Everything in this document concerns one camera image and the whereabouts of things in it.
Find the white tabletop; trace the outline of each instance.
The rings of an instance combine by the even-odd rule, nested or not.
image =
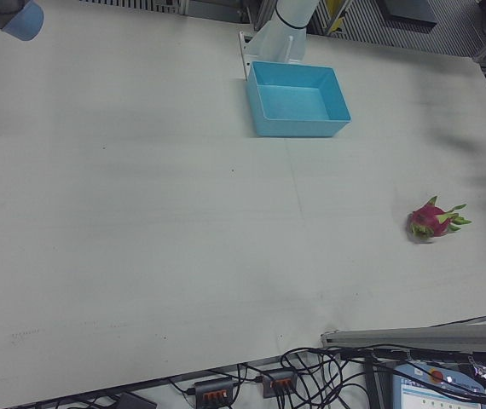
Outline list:
[[[353,122],[257,137],[240,26],[43,0],[0,32],[0,406],[486,314],[486,81],[309,37]],[[404,231],[429,197],[473,224]]]

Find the red emergency stop button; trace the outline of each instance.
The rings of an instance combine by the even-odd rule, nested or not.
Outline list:
[[[433,383],[440,383],[444,380],[443,373],[441,373],[440,371],[438,371],[436,369],[433,369],[430,372],[430,375],[431,375],[431,382],[433,382]]]

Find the blue bin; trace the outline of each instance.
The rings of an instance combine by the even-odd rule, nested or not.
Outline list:
[[[329,137],[351,122],[329,67],[254,61],[246,90],[260,136]]]

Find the pink dragon fruit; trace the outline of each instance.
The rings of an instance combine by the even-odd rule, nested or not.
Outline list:
[[[471,222],[463,216],[459,216],[459,213],[454,213],[455,210],[463,209],[466,204],[461,204],[455,206],[453,209],[444,211],[435,206],[436,202],[437,196],[410,215],[409,228],[412,234],[418,239],[427,240],[431,237],[453,233],[460,230],[458,226]]]

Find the yellow object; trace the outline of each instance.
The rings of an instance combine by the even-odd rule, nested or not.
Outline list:
[[[338,8],[339,8],[339,6],[341,5],[341,3],[343,1],[344,0],[327,0],[328,13],[331,16],[334,16],[334,14],[338,11]],[[344,18],[343,17],[340,17],[339,19],[337,19],[336,22],[334,23],[332,29],[330,30],[330,32],[328,32],[328,34],[330,34],[331,32],[335,32],[336,30],[338,30],[339,27],[342,25],[343,22],[344,22]]]

